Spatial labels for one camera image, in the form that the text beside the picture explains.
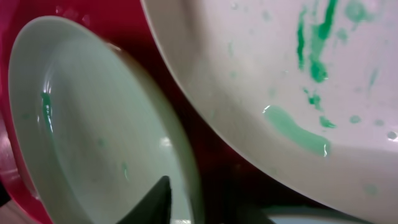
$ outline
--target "green droplet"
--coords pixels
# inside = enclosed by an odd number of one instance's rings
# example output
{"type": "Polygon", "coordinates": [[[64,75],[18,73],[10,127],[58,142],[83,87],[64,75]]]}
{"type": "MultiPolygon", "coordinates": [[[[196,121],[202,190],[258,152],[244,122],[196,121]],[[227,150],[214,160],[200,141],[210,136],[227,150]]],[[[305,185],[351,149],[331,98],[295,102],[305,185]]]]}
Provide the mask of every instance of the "green droplet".
{"type": "Polygon", "coordinates": [[[105,147],[105,140],[102,139],[102,138],[99,138],[99,139],[97,140],[97,144],[98,144],[99,146],[101,146],[101,147],[105,147]]]}
{"type": "Polygon", "coordinates": [[[43,110],[45,125],[47,129],[52,132],[52,107],[51,107],[50,95],[47,93],[41,93],[40,95],[43,101],[42,110],[43,110]]]}
{"type": "Polygon", "coordinates": [[[124,177],[126,178],[126,180],[130,181],[128,173],[127,173],[127,164],[125,162],[122,163],[122,170],[123,170],[124,177]]]}
{"type": "Polygon", "coordinates": [[[349,118],[349,121],[350,121],[352,124],[356,124],[356,123],[361,122],[361,118],[360,118],[358,115],[352,115],[352,116],[349,118]]]}
{"type": "Polygon", "coordinates": [[[370,94],[371,88],[374,85],[374,82],[376,81],[378,75],[379,75],[379,70],[375,68],[371,74],[370,79],[369,79],[368,94],[370,94]]]}
{"type": "Polygon", "coordinates": [[[307,8],[303,8],[298,17],[298,27],[297,27],[297,57],[298,57],[298,68],[302,71],[304,69],[304,56],[303,50],[305,46],[304,39],[304,16],[307,13],[307,8]]]}
{"type": "Polygon", "coordinates": [[[268,106],[263,111],[270,124],[287,139],[318,156],[330,155],[330,141],[298,126],[282,108],[268,106]]]}
{"type": "Polygon", "coordinates": [[[336,127],[336,125],[334,125],[332,122],[330,122],[325,116],[320,116],[319,122],[325,128],[335,128],[336,127]]]}
{"type": "Polygon", "coordinates": [[[347,35],[347,31],[343,28],[340,28],[337,33],[337,38],[339,38],[343,44],[347,43],[347,39],[348,39],[348,35],[347,35]]]}
{"type": "Polygon", "coordinates": [[[395,140],[397,138],[397,133],[395,133],[393,131],[390,131],[390,132],[387,133],[387,137],[390,140],[395,140]]]}
{"type": "Polygon", "coordinates": [[[24,113],[24,114],[21,116],[21,118],[24,119],[24,120],[27,120],[27,119],[30,118],[30,114],[24,113]]]}
{"type": "Polygon", "coordinates": [[[329,5],[325,13],[325,21],[319,26],[312,27],[312,43],[311,43],[311,77],[317,83],[321,83],[328,79],[328,73],[326,66],[320,60],[325,41],[330,36],[331,26],[333,25],[333,15],[335,13],[335,7],[338,0],[329,0],[329,5]]]}
{"type": "Polygon", "coordinates": [[[234,57],[234,46],[232,41],[228,42],[228,55],[234,57]]]}
{"type": "Polygon", "coordinates": [[[375,195],[377,195],[377,192],[378,192],[377,187],[374,184],[364,184],[363,190],[365,191],[365,193],[367,195],[370,195],[370,196],[375,196],[375,195]]]}
{"type": "Polygon", "coordinates": [[[232,71],[232,72],[229,73],[229,76],[231,78],[236,78],[238,76],[238,73],[236,73],[235,71],[232,71]]]}
{"type": "Polygon", "coordinates": [[[266,22],[271,20],[271,17],[270,17],[270,15],[269,15],[269,13],[267,11],[263,11],[261,13],[261,16],[262,16],[262,20],[264,20],[266,22]]]}
{"type": "Polygon", "coordinates": [[[365,6],[358,0],[351,0],[346,8],[345,15],[351,21],[355,23],[355,26],[362,21],[372,21],[373,16],[368,13],[365,6]]]}
{"type": "Polygon", "coordinates": [[[384,121],[381,119],[377,119],[374,121],[374,125],[379,126],[379,127],[384,126],[384,121]]]}
{"type": "Polygon", "coordinates": [[[323,111],[322,107],[321,107],[321,98],[318,94],[316,94],[315,92],[312,93],[312,96],[310,95],[309,91],[304,88],[304,93],[307,94],[308,97],[308,102],[311,105],[315,105],[315,109],[317,109],[318,111],[323,111]]]}

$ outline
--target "water droplet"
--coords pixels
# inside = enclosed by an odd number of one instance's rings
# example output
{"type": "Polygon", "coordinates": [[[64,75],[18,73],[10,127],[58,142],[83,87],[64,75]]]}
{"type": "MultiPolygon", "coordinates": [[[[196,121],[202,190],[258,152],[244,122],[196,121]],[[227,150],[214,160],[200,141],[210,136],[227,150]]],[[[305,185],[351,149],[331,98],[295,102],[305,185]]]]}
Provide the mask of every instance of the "water droplet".
{"type": "Polygon", "coordinates": [[[393,131],[390,131],[390,132],[387,133],[387,138],[388,138],[390,141],[394,141],[394,140],[397,139],[397,133],[395,133],[395,132],[393,132],[393,131]]]}
{"type": "Polygon", "coordinates": [[[236,2],[231,3],[231,9],[237,10],[239,8],[239,5],[236,2]]]}

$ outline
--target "white bowl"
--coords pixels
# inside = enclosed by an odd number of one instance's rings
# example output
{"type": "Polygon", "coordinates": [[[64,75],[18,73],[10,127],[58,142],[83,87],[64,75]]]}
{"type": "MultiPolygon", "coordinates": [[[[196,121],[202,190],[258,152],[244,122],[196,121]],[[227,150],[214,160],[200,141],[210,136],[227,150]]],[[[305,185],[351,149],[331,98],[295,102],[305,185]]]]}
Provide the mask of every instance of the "white bowl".
{"type": "Polygon", "coordinates": [[[141,1],[174,79],[236,152],[320,203],[397,223],[398,1],[141,1]]]}
{"type": "Polygon", "coordinates": [[[201,223],[185,133],[150,76],[125,56],[60,17],[34,19],[17,36],[12,118],[39,197],[54,223],[116,223],[167,175],[172,222],[201,223]]]}

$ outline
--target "green stain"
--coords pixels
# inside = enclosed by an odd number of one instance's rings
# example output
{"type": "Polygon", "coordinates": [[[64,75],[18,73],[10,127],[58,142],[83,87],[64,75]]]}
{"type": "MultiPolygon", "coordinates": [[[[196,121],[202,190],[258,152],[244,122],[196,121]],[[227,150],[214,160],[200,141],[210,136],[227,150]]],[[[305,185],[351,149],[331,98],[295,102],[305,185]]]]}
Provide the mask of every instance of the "green stain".
{"type": "Polygon", "coordinates": [[[233,42],[228,42],[228,55],[234,57],[234,45],[233,42]]]}
{"type": "Polygon", "coordinates": [[[269,88],[269,90],[268,90],[269,98],[273,99],[273,98],[275,98],[275,95],[276,95],[276,89],[274,87],[269,88]]]}
{"type": "Polygon", "coordinates": [[[40,94],[43,101],[43,117],[45,121],[45,125],[49,131],[52,132],[52,107],[51,107],[51,99],[50,95],[47,93],[40,94]]]}
{"type": "Polygon", "coordinates": [[[229,73],[229,76],[230,76],[231,78],[236,78],[236,77],[238,76],[238,73],[236,73],[235,71],[233,71],[233,72],[230,72],[230,73],[229,73]]]}
{"type": "Polygon", "coordinates": [[[325,128],[335,128],[336,125],[330,122],[325,116],[319,117],[320,124],[325,128]]]}
{"type": "Polygon", "coordinates": [[[105,147],[105,140],[103,138],[99,138],[97,140],[97,145],[99,145],[101,147],[105,147]]]}
{"type": "Polygon", "coordinates": [[[267,11],[263,11],[263,12],[261,13],[261,16],[262,16],[262,20],[263,20],[263,21],[268,22],[268,21],[271,20],[271,16],[269,15],[269,13],[268,13],[267,11]]]}
{"type": "Polygon", "coordinates": [[[265,119],[278,132],[300,147],[318,156],[326,157],[330,155],[331,143],[329,140],[302,129],[282,108],[268,106],[263,113],[265,119]]]}
{"type": "Polygon", "coordinates": [[[397,133],[390,131],[387,133],[387,138],[389,138],[390,140],[395,140],[397,138],[397,133]]]}
{"type": "Polygon", "coordinates": [[[374,184],[364,184],[363,190],[370,196],[375,196],[378,193],[377,187],[374,184]]]}
{"type": "Polygon", "coordinates": [[[129,177],[128,177],[128,173],[127,173],[127,164],[125,162],[122,163],[122,170],[123,170],[123,174],[124,174],[124,177],[126,178],[126,180],[130,181],[129,177]]]}
{"type": "Polygon", "coordinates": [[[335,13],[335,7],[338,0],[329,0],[329,5],[326,9],[325,21],[312,27],[312,44],[311,44],[311,77],[317,83],[321,83],[328,79],[328,72],[326,66],[320,60],[323,48],[325,47],[325,41],[330,36],[330,30],[333,25],[333,15],[335,13]]]}
{"type": "Polygon", "coordinates": [[[358,0],[351,0],[347,4],[344,13],[351,22],[354,22],[353,30],[357,28],[360,22],[373,20],[373,15],[368,13],[365,6],[358,0]]]}
{"type": "Polygon", "coordinates": [[[307,13],[307,8],[303,8],[298,17],[298,27],[297,27],[297,57],[298,57],[298,68],[302,71],[304,69],[304,56],[303,49],[305,46],[304,39],[304,16],[307,13]]]}
{"type": "Polygon", "coordinates": [[[27,119],[30,118],[30,114],[24,113],[24,114],[21,116],[21,118],[24,119],[24,120],[27,120],[27,119]]]}
{"type": "Polygon", "coordinates": [[[351,124],[356,124],[356,123],[361,122],[361,118],[358,115],[352,115],[349,118],[349,121],[351,122],[351,124]]]}
{"type": "Polygon", "coordinates": [[[343,44],[347,43],[348,35],[344,28],[340,28],[336,33],[337,38],[339,38],[343,44]]]}
{"type": "Polygon", "coordinates": [[[304,93],[307,94],[308,102],[311,105],[314,105],[315,109],[317,109],[318,111],[323,111],[322,107],[321,107],[321,97],[318,94],[316,94],[315,92],[313,92],[312,96],[311,96],[310,92],[306,88],[304,88],[303,90],[304,90],[304,93]]]}
{"type": "Polygon", "coordinates": [[[371,74],[371,77],[369,79],[368,94],[370,94],[371,88],[374,85],[374,82],[376,81],[377,76],[379,76],[379,70],[378,69],[374,69],[372,74],[371,74]]]}
{"type": "Polygon", "coordinates": [[[381,119],[377,119],[374,121],[374,125],[379,127],[384,126],[384,121],[381,119]]]}

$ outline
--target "green liquid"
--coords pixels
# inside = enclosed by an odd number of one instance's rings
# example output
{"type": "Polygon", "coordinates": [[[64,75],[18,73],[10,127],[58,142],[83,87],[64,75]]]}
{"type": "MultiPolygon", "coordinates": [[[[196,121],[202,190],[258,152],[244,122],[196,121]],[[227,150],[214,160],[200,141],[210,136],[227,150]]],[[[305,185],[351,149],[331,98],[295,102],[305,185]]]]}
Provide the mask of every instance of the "green liquid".
{"type": "Polygon", "coordinates": [[[326,9],[325,21],[319,26],[312,27],[312,44],[311,44],[311,77],[317,83],[321,83],[328,79],[328,72],[326,66],[320,60],[323,48],[325,47],[325,41],[330,36],[331,27],[333,25],[333,16],[335,13],[335,7],[338,0],[329,0],[329,5],[326,9]]]}
{"type": "Polygon", "coordinates": [[[52,132],[52,107],[51,107],[51,99],[50,95],[47,93],[40,94],[43,101],[43,117],[45,121],[45,125],[49,131],[52,132]]]}
{"type": "Polygon", "coordinates": [[[329,140],[298,126],[282,108],[268,106],[263,113],[265,119],[287,139],[318,156],[330,155],[331,143],[329,140]]]}
{"type": "Polygon", "coordinates": [[[298,57],[298,67],[302,71],[304,69],[304,56],[303,49],[305,45],[304,39],[304,15],[307,13],[307,8],[303,8],[302,12],[298,18],[298,27],[297,27],[297,57],[298,57]]]}
{"type": "Polygon", "coordinates": [[[325,116],[319,117],[320,124],[325,128],[335,128],[336,125],[330,122],[325,116]]]}

